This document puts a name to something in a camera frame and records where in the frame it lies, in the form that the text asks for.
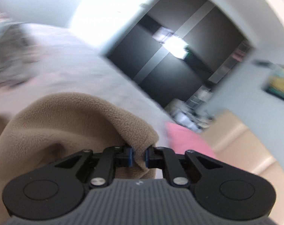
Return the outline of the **beige fleece hooded jacket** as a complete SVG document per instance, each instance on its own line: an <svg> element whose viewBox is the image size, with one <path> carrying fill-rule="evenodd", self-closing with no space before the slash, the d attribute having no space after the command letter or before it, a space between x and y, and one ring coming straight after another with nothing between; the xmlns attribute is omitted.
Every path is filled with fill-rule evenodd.
<svg viewBox="0 0 284 225"><path fill-rule="evenodd" d="M101 152L123 144L133 148L134 166L118 169L117 177L154 178L144 154L158 139L141 118L88 94L51 94L13 118L0 114L0 224L9 217L2 191L13 178L83 149Z"/></svg>

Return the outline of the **cream padded headboard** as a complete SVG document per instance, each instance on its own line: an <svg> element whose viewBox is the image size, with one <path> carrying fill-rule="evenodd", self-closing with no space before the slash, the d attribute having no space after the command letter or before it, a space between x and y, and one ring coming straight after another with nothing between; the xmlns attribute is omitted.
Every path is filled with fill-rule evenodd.
<svg viewBox="0 0 284 225"><path fill-rule="evenodd" d="M201 136L218 160L259 175L274 186L276 203L269 217L284 224L284 170L250 129L231 111L224 110Z"/></svg>

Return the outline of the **framed wall picture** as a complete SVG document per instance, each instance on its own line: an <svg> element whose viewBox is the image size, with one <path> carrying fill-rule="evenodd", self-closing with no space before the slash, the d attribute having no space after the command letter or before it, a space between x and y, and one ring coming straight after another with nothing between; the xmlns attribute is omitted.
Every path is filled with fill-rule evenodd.
<svg viewBox="0 0 284 225"><path fill-rule="evenodd" d="M263 90L279 99L284 100L284 67L272 71Z"/></svg>

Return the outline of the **pink pillow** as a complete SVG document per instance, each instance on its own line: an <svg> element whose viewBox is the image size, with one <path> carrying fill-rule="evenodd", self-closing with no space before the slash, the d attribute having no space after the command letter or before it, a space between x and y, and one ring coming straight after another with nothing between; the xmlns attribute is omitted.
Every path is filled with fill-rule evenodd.
<svg viewBox="0 0 284 225"><path fill-rule="evenodd" d="M169 147L176 154L182 155L188 150L193 150L217 159L213 150L199 134L175 123L167 122L165 126Z"/></svg>

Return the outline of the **grey blue garment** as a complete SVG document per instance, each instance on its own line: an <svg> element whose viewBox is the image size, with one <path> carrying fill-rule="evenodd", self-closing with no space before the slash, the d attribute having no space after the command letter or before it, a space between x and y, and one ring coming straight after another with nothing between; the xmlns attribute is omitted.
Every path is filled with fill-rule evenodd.
<svg viewBox="0 0 284 225"><path fill-rule="evenodd" d="M0 87L32 78L28 64L39 60L38 45L22 22L0 12Z"/></svg>

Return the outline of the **black sliding wardrobe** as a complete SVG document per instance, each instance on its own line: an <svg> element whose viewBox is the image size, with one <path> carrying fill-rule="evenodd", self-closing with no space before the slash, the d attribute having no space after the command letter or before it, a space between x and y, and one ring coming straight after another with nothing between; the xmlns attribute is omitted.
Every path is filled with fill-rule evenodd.
<svg viewBox="0 0 284 225"><path fill-rule="evenodd" d="M213 88L250 49L209 0L158 0L107 53L160 106Z"/></svg>

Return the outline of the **white bedside cabinet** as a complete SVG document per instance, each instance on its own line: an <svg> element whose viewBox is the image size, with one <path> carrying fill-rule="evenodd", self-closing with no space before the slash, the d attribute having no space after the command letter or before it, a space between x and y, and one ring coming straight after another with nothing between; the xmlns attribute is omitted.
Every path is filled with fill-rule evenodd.
<svg viewBox="0 0 284 225"><path fill-rule="evenodd" d="M214 116L205 113L196 113L184 101L173 99L166 107L165 111L171 116L173 121L196 133L201 133L214 121Z"/></svg>

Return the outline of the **polka dot bed sheet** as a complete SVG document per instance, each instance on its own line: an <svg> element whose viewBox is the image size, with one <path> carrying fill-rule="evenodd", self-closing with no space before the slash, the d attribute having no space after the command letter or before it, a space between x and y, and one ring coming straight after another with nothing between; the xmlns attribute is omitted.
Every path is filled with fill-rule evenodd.
<svg viewBox="0 0 284 225"><path fill-rule="evenodd" d="M0 87L0 114L13 118L35 101L53 94L81 93L101 98L147 122L165 145L166 113L108 60L94 54L65 30L26 24L38 45L39 60L28 64L32 78Z"/></svg>

